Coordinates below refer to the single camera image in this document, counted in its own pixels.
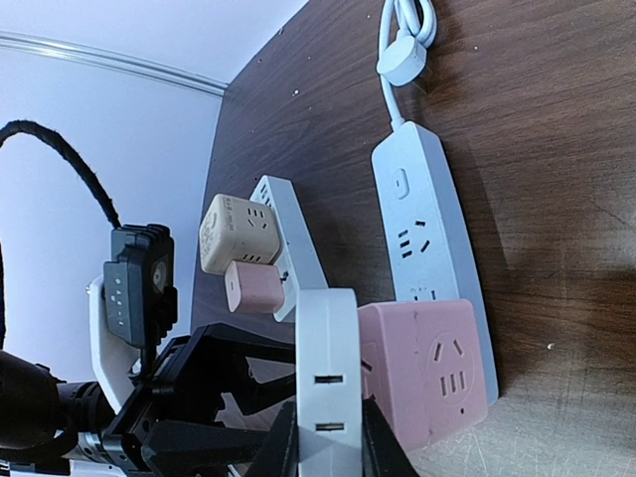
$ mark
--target power switch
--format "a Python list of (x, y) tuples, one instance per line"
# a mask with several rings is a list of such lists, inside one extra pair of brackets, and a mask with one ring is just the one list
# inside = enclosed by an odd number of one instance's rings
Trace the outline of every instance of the power switch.
[(403, 169), (397, 169), (393, 176), (394, 191), (396, 191), (396, 197), (403, 199), (408, 195), (408, 180), (406, 179), (406, 171)]

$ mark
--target black cable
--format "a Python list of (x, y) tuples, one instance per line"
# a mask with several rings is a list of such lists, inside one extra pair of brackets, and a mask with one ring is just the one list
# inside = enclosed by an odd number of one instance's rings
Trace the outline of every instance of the black cable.
[[(112, 205), (112, 199), (108, 197), (106, 191), (99, 183), (95, 173), (90, 170), (85, 162), (81, 159), (77, 151), (74, 150), (64, 137), (57, 131), (41, 126), (37, 122), (18, 120), (8, 122), (6, 126), (0, 129), (0, 147), (11, 136), (23, 133), (35, 136), (49, 147), (53, 148), (67, 161), (78, 173), (79, 177), (86, 184), (92, 196), (99, 202), (101, 209), (106, 214), (106, 218), (115, 229), (121, 227), (119, 215)], [(4, 337), (6, 334), (5, 325), (5, 309), (4, 309), (4, 269), (2, 266), (2, 249), (0, 248), (0, 349), (4, 347)]]

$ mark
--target white cable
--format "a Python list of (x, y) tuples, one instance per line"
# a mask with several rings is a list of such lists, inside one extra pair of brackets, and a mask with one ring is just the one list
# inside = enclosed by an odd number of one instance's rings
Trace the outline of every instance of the white cable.
[[(413, 0), (386, 0), (380, 19), (380, 34), (378, 38), (378, 59), (389, 47), (389, 36), (391, 34), (391, 19), (394, 11), (397, 16), (399, 31), (397, 36), (412, 35), (423, 47), (428, 48), (437, 33), (437, 18), (433, 6), (428, 0), (419, 0), (423, 12), (423, 23), (420, 24), (417, 17), (417, 10)], [(398, 101), (389, 81), (380, 75), (382, 92), (387, 103), (389, 116), (391, 117), (391, 127), (393, 131), (404, 124), (404, 118), (399, 112)]]

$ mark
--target pink plug adapter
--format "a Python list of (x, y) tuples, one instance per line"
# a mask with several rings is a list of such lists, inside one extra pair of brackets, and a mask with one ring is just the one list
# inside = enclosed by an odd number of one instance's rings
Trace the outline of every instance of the pink plug adapter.
[(226, 270), (226, 294), (230, 311), (274, 313), (285, 293), (274, 265), (233, 261)]
[(469, 301), (359, 308), (363, 394), (373, 396), (405, 451), (488, 415), (479, 336)]

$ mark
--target wood grain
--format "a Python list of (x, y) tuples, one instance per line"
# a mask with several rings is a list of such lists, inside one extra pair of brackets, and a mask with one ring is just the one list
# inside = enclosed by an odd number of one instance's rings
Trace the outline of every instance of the wood grain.
[[(291, 179), (330, 285), (360, 304), (393, 298), (370, 165), (390, 133), (381, 4), (311, 1), (238, 76), (204, 204)], [(444, 143), (503, 396), (413, 462), (431, 476), (636, 475), (636, 5), (434, 4), (426, 72), (398, 99)], [(222, 281), (197, 271), (193, 322), (218, 320), (293, 336), (230, 315)]]

